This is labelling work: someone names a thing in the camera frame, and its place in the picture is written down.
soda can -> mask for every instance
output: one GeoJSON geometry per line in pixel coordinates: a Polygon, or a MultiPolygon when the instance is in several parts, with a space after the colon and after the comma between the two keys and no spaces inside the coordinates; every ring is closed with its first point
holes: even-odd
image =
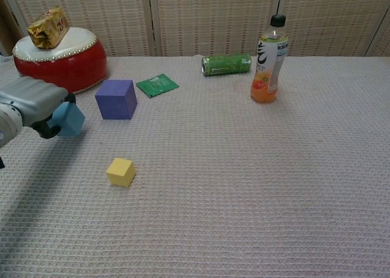
{"type": "Polygon", "coordinates": [[[245,73],[251,63],[249,54],[209,55],[202,58],[202,73],[205,76],[245,73]]]}

juice bottle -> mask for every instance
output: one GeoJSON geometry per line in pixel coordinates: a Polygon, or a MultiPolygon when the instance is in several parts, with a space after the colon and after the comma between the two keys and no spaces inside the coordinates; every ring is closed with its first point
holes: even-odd
{"type": "Polygon", "coordinates": [[[286,16],[273,15],[271,26],[258,41],[256,75],[250,89],[250,96],[257,102],[276,98],[278,76],[288,49],[285,23],[286,16]]]}

red drum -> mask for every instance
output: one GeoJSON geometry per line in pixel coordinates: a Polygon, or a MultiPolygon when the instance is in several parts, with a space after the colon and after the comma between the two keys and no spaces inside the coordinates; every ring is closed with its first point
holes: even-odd
{"type": "Polygon", "coordinates": [[[54,49],[34,46],[29,36],[13,49],[21,76],[30,76],[78,92],[98,83],[107,74],[107,57],[102,43],[91,31],[70,27],[54,49]]]}

yellow block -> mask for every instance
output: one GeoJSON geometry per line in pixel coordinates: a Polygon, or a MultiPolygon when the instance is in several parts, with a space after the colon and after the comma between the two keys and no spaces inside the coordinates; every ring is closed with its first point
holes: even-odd
{"type": "Polygon", "coordinates": [[[112,185],[128,187],[135,176],[133,161],[115,158],[106,171],[112,185]]]}

bottle cap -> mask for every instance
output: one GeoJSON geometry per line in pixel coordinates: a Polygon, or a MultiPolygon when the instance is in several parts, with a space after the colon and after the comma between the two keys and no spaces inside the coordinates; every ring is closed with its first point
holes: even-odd
{"type": "Polygon", "coordinates": [[[271,18],[271,26],[274,27],[283,27],[286,23],[286,16],[285,15],[273,15],[271,18]]]}

